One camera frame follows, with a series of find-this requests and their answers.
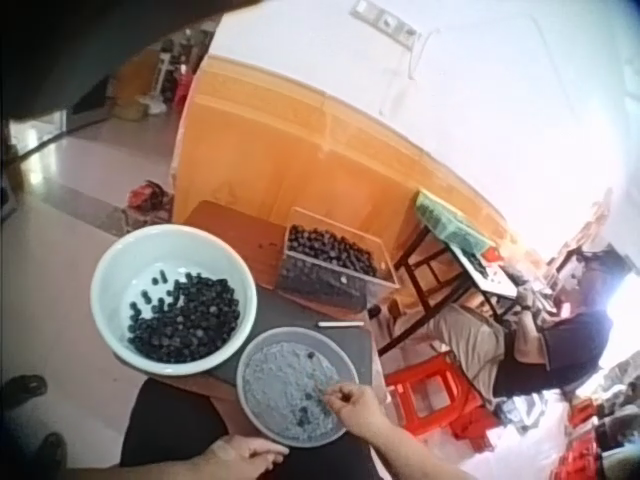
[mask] white wall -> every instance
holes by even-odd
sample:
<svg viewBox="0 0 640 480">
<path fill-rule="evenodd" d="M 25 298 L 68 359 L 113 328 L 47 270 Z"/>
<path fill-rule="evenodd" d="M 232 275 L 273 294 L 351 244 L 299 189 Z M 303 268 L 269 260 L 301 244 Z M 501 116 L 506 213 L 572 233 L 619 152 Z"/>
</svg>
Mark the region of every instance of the white wall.
<svg viewBox="0 0 640 480">
<path fill-rule="evenodd" d="M 431 34 L 415 80 L 409 52 L 352 18 L 354 3 L 272 0 L 228 14 L 211 52 L 386 122 L 553 255 L 631 152 L 619 45 L 640 39 L 613 33 L 628 22 L 612 16 L 622 0 L 378 0 Z"/>
</svg>

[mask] wooden table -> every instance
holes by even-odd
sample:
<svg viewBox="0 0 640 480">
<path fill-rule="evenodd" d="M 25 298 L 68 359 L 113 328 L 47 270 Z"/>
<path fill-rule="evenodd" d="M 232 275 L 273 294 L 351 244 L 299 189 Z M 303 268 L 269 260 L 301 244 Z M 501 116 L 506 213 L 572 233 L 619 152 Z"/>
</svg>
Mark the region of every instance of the wooden table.
<svg viewBox="0 0 640 480">
<path fill-rule="evenodd" d="M 286 232 L 284 226 L 208 201 L 198 204 L 184 223 L 216 235 L 231 245 L 246 262 L 256 284 L 269 290 L 274 288 L 283 252 L 284 235 Z M 318 314 L 322 314 L 323 317 L 327 315 L 334 319 L 354 319 L 353 314 L 340 309 L 305 302 L 299 299 L 293 300 L 295 300 L 296 303 L 304 305 L 307 309 L 312 308 L 318 312 Z M 314 317 L 313 312 L 309 312 L 307 315 Z M 345 329 L 341 334 L 353 335 L 357 333 L 353 331 L 348 333 L 346 330 L 353 329 Z M 331 335 L 335 335 L 335 333 L 336 331 L 334 330 L 333 333 L 326 332 L 326 335 L 331 337 Z M 366 376 L 368 376 L 368 378 L 363 378 L 362 380 L 370 382 L 370 368 L 368 368 L 368 374 Z M 209 372 L 189 377 L 156 376 L 155 378 L 178 388 L 202 395 L 218 396 L 221 392 L 224 392 L 223 397 L 235 396 L 232 385 L 221 382 L 219 379 L 214 378 Z"/>
</svg>

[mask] khaki pants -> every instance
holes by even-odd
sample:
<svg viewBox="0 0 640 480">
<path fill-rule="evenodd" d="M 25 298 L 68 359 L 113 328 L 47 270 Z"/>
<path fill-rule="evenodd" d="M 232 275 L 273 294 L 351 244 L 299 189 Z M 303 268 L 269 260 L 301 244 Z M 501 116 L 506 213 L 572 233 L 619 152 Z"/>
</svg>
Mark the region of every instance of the khaki pants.
<svg viewBox="0 0 640 480">
<path fill-rule="evenodd" d="M 421 315 L 424 315 L 422 310 L 399 322 L 406 328 Z M 493 403 L 493 384 L 498 364 L 504 357 L 502 327 L 471 309 L 449 305 L 416 333 L 421 334 L 448 345 L 476 390 L 487 402 Z"/>
</svg>

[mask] man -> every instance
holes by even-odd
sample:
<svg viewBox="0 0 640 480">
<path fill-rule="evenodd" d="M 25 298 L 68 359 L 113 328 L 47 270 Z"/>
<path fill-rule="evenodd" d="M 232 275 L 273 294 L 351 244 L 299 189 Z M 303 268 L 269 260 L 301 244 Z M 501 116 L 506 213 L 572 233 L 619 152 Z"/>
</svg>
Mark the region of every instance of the man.
<svg viewBox="0 0 640 480">
<path fill-rule="evenodd" d="M 629 271 L 612 249 L 585 255 L 583 260 L 578 301 L 570 318 L 545 321 L 546 326 L 538 329 L 533 317 L 535 297 L 525 289 L 515 331 L 506 332 L 471 309 L 451 305 L 421 332 L 451 348 L 489 402 L 579 385 L 598 369 L 612 327 L 607 304 Z M 414 315 L 406 323 L 415 319 Z"/>
</svg>

